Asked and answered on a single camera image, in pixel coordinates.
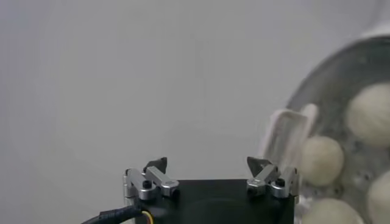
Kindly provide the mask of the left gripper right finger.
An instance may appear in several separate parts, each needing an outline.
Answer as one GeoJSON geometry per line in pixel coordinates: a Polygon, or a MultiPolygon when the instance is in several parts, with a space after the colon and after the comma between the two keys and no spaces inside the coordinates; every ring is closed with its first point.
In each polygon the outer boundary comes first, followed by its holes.
{"type": "Polygon", "coordinates": [[[299,196],[299,174],[294,167],[280,170],[267,159],[247,157],[252,178],[246,181],[247,193],[258,197],[270,193],[275,198],[299,196]]]}

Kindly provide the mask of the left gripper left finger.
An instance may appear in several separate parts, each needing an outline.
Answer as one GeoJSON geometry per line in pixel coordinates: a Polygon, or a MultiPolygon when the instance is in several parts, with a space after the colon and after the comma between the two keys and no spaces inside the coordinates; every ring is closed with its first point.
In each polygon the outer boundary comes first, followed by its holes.
{"type": "Polygon", "coordinates": [[[179,181],[166,174],[167,157],[149,161],[142,170],[129,168],[123,175],[123,196],[125,201],[139,199],[150,201],[162,197],[173,198],[179,190],[179,181]]]}

